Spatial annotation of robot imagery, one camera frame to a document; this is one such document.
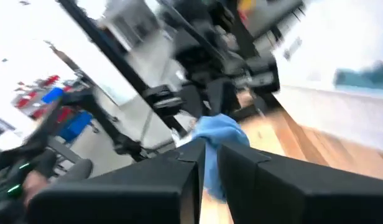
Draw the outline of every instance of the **cable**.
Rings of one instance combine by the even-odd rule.
[[[304,11],[301,9],[301,7],[298,7],[298,9],[299,9],[299,11],[300,11],[304,16],[306,16],[305,13],[304,13]]]
[[[164,69],[162,70],[161,76],[159,78],[159,82],[162,82],[164,80],[164,74],[168,70],[169,62],[170,62],[170,59],[168,59],[164,65]],[[153,110],[149,110],[149,114],[147,115],[146,122],[143,125],[141,138],[139,140],[141,144],[143,143],[144,137],[146,136],[147,129],[150,127],[152,115],[153,115]]]
[[[201,34],[199,34],[197,30],[173,6],[171,6],[166,0],[158,0],[158,2],[166,8],[166,10],[172,16],[172,19],[175,19],[177,22],[181,23],[183,28],[212,56],[220,60],[224,60],[223,55],[216,48],[214,48]]]
[[[299,19],[299,17],[296,15],[295,12],[292,12],[292,14],[298,19],[299,22],[301,21],[301,20]]]
[[[273,44],[272,40],[270,39],[270,37],[269,37],[269,33],[268,33],[268,32],[266,33],[266,37],[267,37],[267,39],[269,40],[271,46],[272,46],[272,47],[275,47],[275,44]]]

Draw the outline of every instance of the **green light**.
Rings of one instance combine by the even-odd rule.
[[[13,188],[9,189],[7,192],[10,194],[11,192],[13,192],[14,190],[18,189],[19,187],[20,187],[20,184],[17,184]]]
[[[23,189],[21,184],[17,184],[14,187],[10,188],[6,193],[11,198],[18,198],[22,195]]]
[[[29,163],[26,163],[26,164],[24,164],[23,166],[19,167],[19,169],[23,169],[23,168],[25,168],[25,167],[28,166],[28,165],[30,165],[30,164],[29,164]]]

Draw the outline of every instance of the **blue cloth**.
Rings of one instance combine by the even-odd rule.
[[[376,62],[370,68],[360,71],[338,69],[336,71],[335,85],[383,90],[383,62]]]
[[[197,122],[193,139],[205,138],[205,173],[204,187],[208,193],[222,201],[226,201],[224,191],[219,179],[217,152],[220,143],[224,140],[238,142],[249,146],[248,137],[240,125],[229,116],[219,114],[217,116],[204,116]]]

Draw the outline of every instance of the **metal rod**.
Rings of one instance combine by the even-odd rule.
[[[99,47],[102,53],[113,63],[123,77],[135,88],[136,92],[143,96],[143,92],[149,89],[149,86],[140,78],[140,76],[132,69],[132,67],[124,60],[119,51],[114,48],[110,40],[87,18],[84,12],[72,0],[57,0],[67,13],[81,26],[81,28],[89,35],[91,40]],[[146,103],[155,111],[154,102]],[[169,127],[175,128],[181,136],[186,135],[186,130],[174,118],[160,119]]]
[[[81,159],[79,155],[77,155],[74,151],[57,141],[54,137],[49,137],[48,147],[50,147],[55,152],[59,153],[72,163],[76,163]]]

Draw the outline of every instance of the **black machinery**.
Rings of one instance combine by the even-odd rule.
[[[233,16],[218,2],[209,6],[201,1],[161,2],[163,20],[178,30],[175,58],[189,80],[176,93],[167,86],[149,88],[72,0],[58,2],[164,123],[181,135],[185,130],[173,117],[181,110],[196,118],[231,115],[239,108],[238,89],[248,86],[257,94],[279,89],[273,57],[241,58],[227,49],[215,26],[230,32]],[[0,153],[0,170],[7,168],[11,175],[6,177],[16,177],[0,185],[0,223],[10,223],[5,208],[19,198],[10,190],[21,186],[32,169],[28,165],[44,152],[47,127],[53,125],[60,105],[77,105],[92,113],[113,140],[115,151],[130,154],[138,163],[99,177],[88,179],[84,172],[71,181],[51,184],[30,201],[28,223],[199,222],[205,140],[150,158],[148,149],[111,124],[91,91],[83,90],[65,95],[24,146]],[[218,151],[218,169],[235,223],[383,223],[383,180],[231,142],[224,142]]]

